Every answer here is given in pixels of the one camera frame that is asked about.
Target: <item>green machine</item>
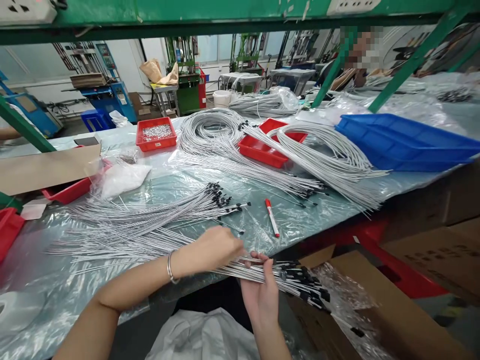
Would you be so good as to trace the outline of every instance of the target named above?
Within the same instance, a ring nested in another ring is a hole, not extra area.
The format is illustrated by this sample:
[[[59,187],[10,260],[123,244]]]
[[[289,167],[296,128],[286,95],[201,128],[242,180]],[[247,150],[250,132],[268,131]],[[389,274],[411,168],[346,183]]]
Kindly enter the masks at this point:
[[[181,116],[200,110],[200,69],[195,66],[195,55],[199,54],[196,36],[165,38],[168,55],[167,71],[171,72],[178,63],[178,110]]]
[[[259,63],[260,52],[265,46],[266,32],[249,32],[240,35],[240,47],[235,57],[235,48],[237,47],[237,34],[231,36],[230,51],[230,72],[231,73],[250,73],[262,76],[264,68]],[[237,85],[236,91],[241,92],[241,85]],[[247,85],[243,89],[245,93],[251,93],[254,90],[252,85]]]

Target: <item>cardboard box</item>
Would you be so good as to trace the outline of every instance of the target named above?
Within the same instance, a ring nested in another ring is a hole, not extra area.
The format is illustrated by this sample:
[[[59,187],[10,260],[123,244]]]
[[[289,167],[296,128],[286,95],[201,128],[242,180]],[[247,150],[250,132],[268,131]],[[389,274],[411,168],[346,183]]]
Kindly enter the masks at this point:
[[[380,247],[480,306],[480,160],[396,200]]]
[[[133,110],[138,121],[163,118],[164,115],[156,106],[144,105],[138,92],[129,92]]]
[[[90,177],[100,150],[93,145],[0,159],[0,192],[12,196]]]
[[[300,262],[311,267],[320,265],[331,255],[332,249],[318,251]],[[349,252],[328,262],[339,273],[360,284],[379,304],[360,312],[378,330],[378,342],[393,357],[399,360],[474,359],[473,354],[359,252]],[[331,360],[361,359],[331,316],[298,298],[289,297],[288,303],[317,351],[325,351]]]

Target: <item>blue machine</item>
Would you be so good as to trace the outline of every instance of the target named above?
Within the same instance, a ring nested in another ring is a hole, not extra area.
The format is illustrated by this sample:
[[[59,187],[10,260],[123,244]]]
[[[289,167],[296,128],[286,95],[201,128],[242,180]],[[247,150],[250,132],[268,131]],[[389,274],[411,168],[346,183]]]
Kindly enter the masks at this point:
[[[0,87],[5,90],[5,100],[17,106],[46,138],[53,137],[63,128],[63,124],[52,114],[44,112],[33,96],[26,92],[14,93],[4,84],[5,80],[8,80],[7,77],[0,71]]]
[[[105,86],[78,89],[95,109],[111,113],[117,110],[131,123],[137,122],[135,110],[129,99],[129,93],[123,81],[118,81]]]

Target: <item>white cloth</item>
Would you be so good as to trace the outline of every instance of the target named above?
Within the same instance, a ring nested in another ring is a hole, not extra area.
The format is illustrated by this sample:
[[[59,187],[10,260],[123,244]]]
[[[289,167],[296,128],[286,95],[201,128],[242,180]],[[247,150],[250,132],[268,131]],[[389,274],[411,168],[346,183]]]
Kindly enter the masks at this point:
[[[254,335],[222,308],[179,310],[162,326],[146,360],[260,360]]]

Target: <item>blue plastic bin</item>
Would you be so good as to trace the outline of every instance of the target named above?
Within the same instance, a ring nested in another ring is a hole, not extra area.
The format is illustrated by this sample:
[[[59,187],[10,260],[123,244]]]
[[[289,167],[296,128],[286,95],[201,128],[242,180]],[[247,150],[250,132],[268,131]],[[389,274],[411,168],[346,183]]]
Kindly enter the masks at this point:
[[[372,165],[380,170],[441,173],[459,164],[468,164],[473,161],[472,159],[455,161],[400,160],[382,154],[363,142],[356,142],[356,145],[363,151]]]
[[[464,164],[480,153],[480,142],[392,114],[342,115],[337,131],[399,161]]]
[[[105,111],[100,109],[87,110],[80,115],[89,132],[115,129],[115,124]]]

